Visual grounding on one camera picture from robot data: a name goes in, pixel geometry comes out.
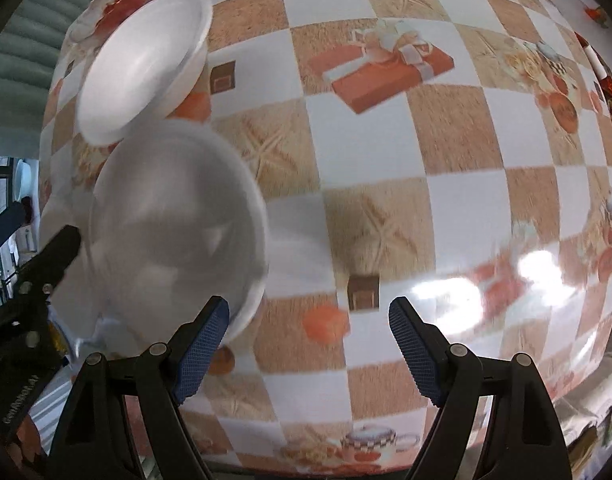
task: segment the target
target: silver bolt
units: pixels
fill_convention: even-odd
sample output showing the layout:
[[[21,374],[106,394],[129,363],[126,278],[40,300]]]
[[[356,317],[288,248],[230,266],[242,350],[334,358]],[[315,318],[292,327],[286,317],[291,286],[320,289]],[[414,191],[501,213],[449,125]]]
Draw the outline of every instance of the silver bolt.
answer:
[[[464,357],[468,353],[468,349],[462,344],[451,345],[451,354],[457,357]]]
[[[91,355],[89,355],[86,358],[86,364],[87,365],[91,365],[91,366],[95,366],[101,360],[102,360],[102,354],[100,354],[99,352],[93,352]]]
[[[167,346],[164,343],[155,343],[151,345],[148,351],[150,355],[162,355],[166,351]]]
[[[19,285],[19,293],[28,294],[32,287],[33,287],[33,284],[31,282],[24,282],[21,285]]]
[[[530,366],[532,364],[532,359],[528,354],[517,354],[515,358],[522,366]]]
[[[26,334],[26,346],[35,348],[39,344],[39,332],[31,330]]]

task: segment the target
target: white container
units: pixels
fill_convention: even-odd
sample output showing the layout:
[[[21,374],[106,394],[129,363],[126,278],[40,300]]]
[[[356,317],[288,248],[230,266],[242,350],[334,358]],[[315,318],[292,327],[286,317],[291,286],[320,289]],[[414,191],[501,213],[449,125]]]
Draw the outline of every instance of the white container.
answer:
[[[90,67],[76,121],[91,145],[107,146],[169,115],[202,72],[210,0],[153,0],[125,20]]]
[[[209,127],[148,124],[115,149],[94,189],[90,247],[108,314],[139,350],[168,341],[213,295],[231,341],[251,321],[268,272],[266,206],[249,168]],[[107,338],[111,351],[117,345]]]

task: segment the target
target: checkered tablecloth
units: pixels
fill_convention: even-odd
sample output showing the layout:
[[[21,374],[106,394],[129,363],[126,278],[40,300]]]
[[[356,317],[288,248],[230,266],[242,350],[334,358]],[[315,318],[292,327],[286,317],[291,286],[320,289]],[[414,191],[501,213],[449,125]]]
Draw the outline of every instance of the checkered tablecloth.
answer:
[[[550,0],[212,2],[208,64],[174,115],[209,121],[240,150],[271,240],[253,323],[181,407],[202,453],[272,472],[409,466],[435,409],[388,328],[397,296],[477,354],[529,353],[553,397],[596,367],[612,325],[612,126]],[[454,68],[356,114],[310,60],[395,22]],[[93,59],[65,44],[57,65],[42,203],[90,194],[112,151],[74,129]],[[211,70],[232,61],[234,88],[211,94]],[[532,265],[521,276],[520,262]],[[355,275],[379,276],[374,308],[349,307]],[[465,280],[479,311],[449,290]],[[489,409],[482,399],[472,442]],[[388,435],[379,451],[349,454],[342,442],[374,426]]]

